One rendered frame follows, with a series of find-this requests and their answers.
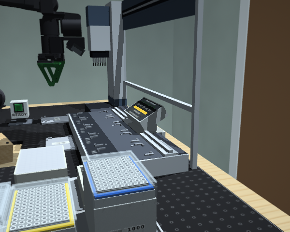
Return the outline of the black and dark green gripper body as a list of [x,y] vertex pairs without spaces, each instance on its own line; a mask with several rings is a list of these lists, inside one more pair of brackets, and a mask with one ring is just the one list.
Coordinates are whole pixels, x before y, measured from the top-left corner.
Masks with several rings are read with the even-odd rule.
[[[41,36],[42,53],[38,54],[37,63],[54,63],[54,61],[65,61],[64,54],[51,54],[50,53],[49,37],[59,37],[59,36],[58,35]],[[47,59],[50,59],[50,60],[47,60]]]

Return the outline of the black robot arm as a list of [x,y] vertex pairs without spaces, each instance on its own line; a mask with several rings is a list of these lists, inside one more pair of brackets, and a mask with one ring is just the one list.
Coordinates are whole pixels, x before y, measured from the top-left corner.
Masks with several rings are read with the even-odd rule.
[[59,22],[63,37],[49,37],[50,53],[63,54],[66,48],[82,56],[85,52],[85,38],[82,37],[80,14],[56,12],[57,0],[0,0],[1,6],[37,11],[43,14],[40,19],[41,35],[59,35]]

